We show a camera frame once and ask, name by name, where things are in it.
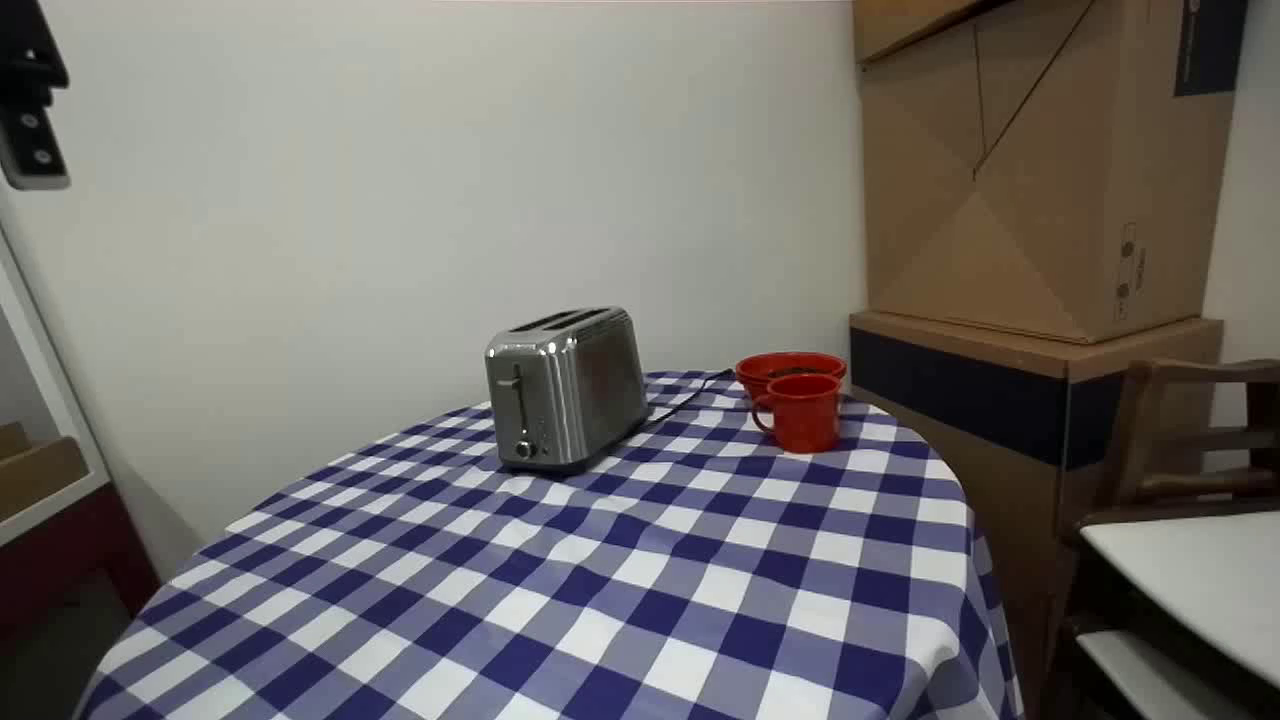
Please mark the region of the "silver metal toaster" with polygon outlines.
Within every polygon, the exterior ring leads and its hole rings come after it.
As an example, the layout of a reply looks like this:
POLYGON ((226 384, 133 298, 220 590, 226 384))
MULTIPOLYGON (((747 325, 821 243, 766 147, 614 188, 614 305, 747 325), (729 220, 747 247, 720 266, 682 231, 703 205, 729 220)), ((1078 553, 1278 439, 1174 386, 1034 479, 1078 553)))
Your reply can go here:
POLYGON ((650 415, 636 329, 625 306, 563 306, 486 346, 495 453, 522 473, 578 473, 650 415))

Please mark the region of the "red bowl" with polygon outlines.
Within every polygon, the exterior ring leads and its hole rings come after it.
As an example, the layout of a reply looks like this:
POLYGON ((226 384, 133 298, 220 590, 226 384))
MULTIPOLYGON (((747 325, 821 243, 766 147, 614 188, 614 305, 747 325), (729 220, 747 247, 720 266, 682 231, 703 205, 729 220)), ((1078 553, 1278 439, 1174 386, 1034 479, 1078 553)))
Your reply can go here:
POLYGON ((757 350, 732 369, 732 374, 743 384, 752 405, 767 405, 767 384, 796 372, 842 381, 850 362, 827 350, 757 350))

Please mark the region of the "red mug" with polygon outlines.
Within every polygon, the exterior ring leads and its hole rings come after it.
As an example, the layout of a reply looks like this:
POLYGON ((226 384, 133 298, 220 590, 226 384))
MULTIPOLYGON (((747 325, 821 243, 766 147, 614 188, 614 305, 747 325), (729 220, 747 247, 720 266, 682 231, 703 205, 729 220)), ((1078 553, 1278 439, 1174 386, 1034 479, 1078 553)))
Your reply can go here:
POLYGON ((842 384, 821 372, 776 374, 752 422, 784 453, 827 453, 842 443, 842 384))

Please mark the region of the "blue white checkered tablecloth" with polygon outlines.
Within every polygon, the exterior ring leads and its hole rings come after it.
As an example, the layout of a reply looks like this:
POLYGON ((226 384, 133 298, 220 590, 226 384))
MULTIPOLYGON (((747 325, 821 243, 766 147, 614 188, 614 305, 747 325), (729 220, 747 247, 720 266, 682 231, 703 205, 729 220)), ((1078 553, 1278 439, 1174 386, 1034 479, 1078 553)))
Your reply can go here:
POLYGON ((495 465, 491 412, 272 491, 91 671, 77 720, 1025 720, 963 488, 842 407, 791 454, 718 372, 595 466, 495 465))

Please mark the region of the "lower cardboard box blue band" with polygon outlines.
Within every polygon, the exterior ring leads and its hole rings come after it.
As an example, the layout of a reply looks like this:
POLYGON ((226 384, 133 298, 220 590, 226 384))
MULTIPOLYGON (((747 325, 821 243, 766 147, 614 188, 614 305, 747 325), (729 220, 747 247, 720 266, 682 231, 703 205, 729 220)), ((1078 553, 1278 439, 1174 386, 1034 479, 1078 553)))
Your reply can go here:
POLYGON ((1103 475, 1126 372, 1219 357, 1219 319, 1176 319, 1109 342, 1058 342, 889 310, 850 319, 862 399, 915 426, 959 475, 990 536, 1025 708, 1045 710, 1073 553, 1063 532, 1103 475))

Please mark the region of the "large upper cardboard box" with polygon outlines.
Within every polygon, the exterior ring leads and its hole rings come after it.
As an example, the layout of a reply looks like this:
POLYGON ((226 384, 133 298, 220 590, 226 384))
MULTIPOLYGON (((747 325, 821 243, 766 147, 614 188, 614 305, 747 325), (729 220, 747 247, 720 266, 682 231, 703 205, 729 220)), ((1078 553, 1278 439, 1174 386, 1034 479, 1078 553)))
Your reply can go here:
POLYGON ((867 305, 1103 342, 1205 306, 1254 0, 853 0, 867 305))

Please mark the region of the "dark wooden chair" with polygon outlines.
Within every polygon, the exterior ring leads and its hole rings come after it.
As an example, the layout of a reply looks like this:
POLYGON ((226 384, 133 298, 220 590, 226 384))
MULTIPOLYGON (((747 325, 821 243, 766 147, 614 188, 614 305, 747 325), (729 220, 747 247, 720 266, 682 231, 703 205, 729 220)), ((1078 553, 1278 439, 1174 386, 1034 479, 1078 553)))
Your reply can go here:
POLYGON ((1280 720, 1278 543, 1280 362, 1134 362, 1045 720, 1280 720))

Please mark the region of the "white shelf unit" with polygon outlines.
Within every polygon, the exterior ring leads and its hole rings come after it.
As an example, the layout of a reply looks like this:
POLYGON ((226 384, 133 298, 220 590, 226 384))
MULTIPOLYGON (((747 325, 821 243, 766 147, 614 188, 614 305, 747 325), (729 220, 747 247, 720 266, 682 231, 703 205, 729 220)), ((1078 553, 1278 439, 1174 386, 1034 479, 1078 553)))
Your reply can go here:
POLYGON ((0 238, 0 645, 103 576, 127 617, 157 567, 0 238))

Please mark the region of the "black mounted device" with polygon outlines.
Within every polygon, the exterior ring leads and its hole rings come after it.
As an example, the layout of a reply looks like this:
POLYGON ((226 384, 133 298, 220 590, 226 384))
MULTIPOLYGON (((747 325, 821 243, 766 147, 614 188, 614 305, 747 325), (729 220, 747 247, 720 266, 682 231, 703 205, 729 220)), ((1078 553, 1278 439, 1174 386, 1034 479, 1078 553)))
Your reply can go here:
POLYGON ((70 84, 41 0, 0 0, 0 170, 13 188, 66 188, 70 163, 50 119, 70 84))

